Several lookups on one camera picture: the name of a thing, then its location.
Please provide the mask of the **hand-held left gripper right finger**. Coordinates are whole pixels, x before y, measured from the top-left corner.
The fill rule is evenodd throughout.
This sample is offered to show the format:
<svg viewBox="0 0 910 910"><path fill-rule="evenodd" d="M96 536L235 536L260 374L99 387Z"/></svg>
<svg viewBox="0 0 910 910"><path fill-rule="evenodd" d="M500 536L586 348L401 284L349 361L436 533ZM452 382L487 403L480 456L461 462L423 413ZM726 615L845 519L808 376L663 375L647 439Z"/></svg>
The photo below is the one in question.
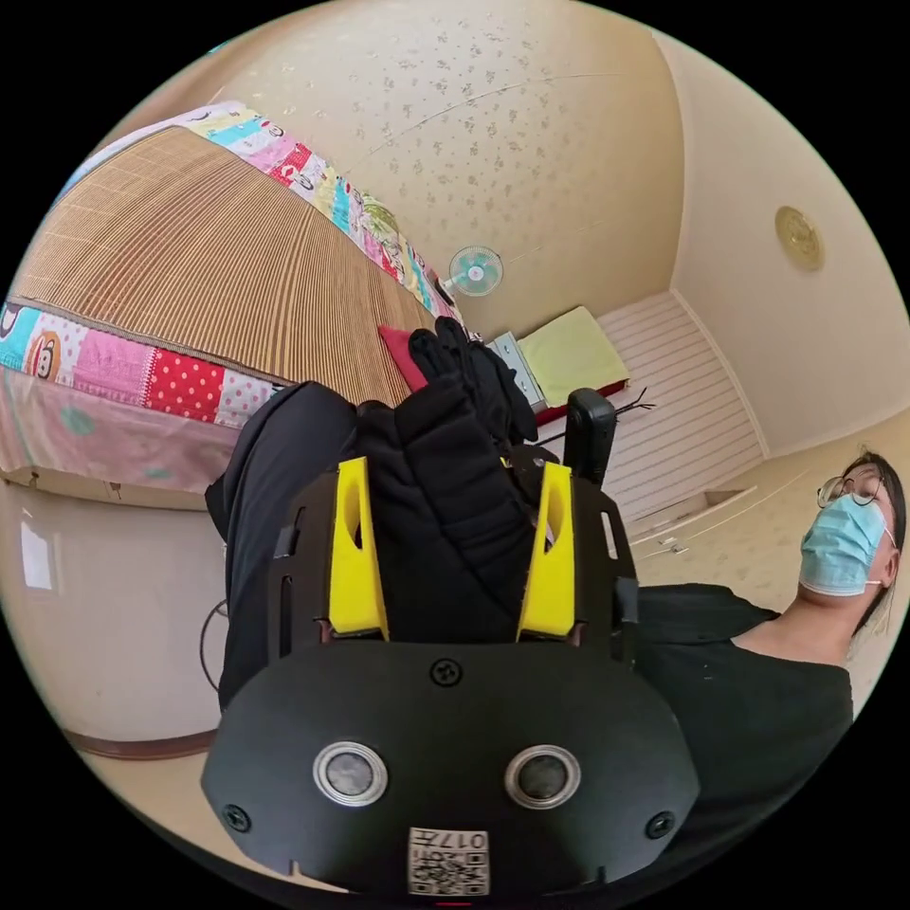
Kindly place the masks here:
<svg viewBox="0 0 910 910"><path fill-rule="evenodd" d="M543 468L537 527L518 624L519 635L568 635L575 623L571 470Z"/></svg>

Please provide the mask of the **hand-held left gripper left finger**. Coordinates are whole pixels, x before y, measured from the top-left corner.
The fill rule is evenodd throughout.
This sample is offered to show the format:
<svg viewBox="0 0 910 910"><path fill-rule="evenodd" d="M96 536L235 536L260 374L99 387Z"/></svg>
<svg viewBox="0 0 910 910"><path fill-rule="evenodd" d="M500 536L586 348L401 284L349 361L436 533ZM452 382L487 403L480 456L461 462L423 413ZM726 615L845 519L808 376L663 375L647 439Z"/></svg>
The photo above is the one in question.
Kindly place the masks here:
<svg viewBox="0 0 910 910"><path fill-rule="evenodd" d="M369 472L364 457L337 471L329 576L329 622L337 635L387 635Z"/></svg>

